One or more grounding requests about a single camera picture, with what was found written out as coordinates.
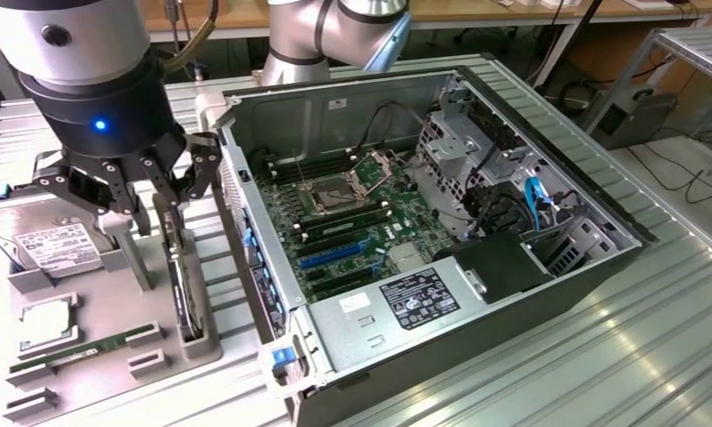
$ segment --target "blue led light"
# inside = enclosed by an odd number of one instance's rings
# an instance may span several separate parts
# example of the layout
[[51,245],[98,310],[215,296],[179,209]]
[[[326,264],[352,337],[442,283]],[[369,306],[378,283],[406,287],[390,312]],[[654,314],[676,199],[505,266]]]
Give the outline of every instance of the blue led light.
[[107,130],[107,122],[105,120],[94,120],[94,130],[103,132]]

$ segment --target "hard drive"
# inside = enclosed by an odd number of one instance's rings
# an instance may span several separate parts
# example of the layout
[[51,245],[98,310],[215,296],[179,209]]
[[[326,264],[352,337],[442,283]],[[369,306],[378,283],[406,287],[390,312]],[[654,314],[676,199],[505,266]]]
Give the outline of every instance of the hard drive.
[[93,213],[30,187],[0,200],[0,247],[18,270],[65,278],[98,269],[115,245]]

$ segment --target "motherboard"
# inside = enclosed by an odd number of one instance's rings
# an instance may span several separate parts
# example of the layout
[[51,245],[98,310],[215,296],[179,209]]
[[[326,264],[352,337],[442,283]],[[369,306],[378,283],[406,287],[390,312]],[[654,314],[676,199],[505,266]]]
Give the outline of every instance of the motherboard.
[[349,156],[341,172],[289,165],[258,188],[306,298],[314,302],[421,267],[453,245],[393,152]]

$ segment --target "green circuit board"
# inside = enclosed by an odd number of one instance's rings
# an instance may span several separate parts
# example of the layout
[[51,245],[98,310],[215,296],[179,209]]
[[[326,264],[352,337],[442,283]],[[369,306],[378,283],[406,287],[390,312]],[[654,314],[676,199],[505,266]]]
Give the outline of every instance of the green circuit board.
[[[369,189],[384,178],[385,173],[382,166],[369,158],[369,154],[365,156],[368,158],[357,165],[354,172],[362,187]],[[258,181],[266,211],[295,273],[297,283],[301,284],[306,298],[313,302],[401,272],[389,256],[390,249],[396,246],[413,243],[416,252],[425,262],[429,262],[440,249],[453,245],[452,237],[433,216],[425,200],[414,189],[406,187],[409,177],[393,159],[389,161],[389,168],[392,176],[366,197],[352,192],[346,173],[334,173],[283,185],[274,185],[270,180]],[[326,219],[329,215],[346,214],[381,202],[386,202],[386,207],[357,216],[356,220],[352,219],[356,216],[345,220]],[[332,237],[320,233],[314,242],[303,243],[295,224],[306,220],[320,221],[328,226],[334,224],[322,231],[333,231]],[[318,245],[338,240],[348,242],[307,253]],[[357,254],[313,268],[301,268],[301,261],[354,245],[361,245]]]

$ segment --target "warning label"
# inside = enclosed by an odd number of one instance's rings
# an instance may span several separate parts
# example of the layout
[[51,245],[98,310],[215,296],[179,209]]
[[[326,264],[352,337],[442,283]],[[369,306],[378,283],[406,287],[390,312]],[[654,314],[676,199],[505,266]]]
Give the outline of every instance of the warning label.
[[43,271],[62,270],[99,260],[82,224],[34,231],[15,236],[15,239]]
[[436,269],[420,271],[380,286],[380,290],[405,330],[414,329],[458,310],[458,304],[437,276]]

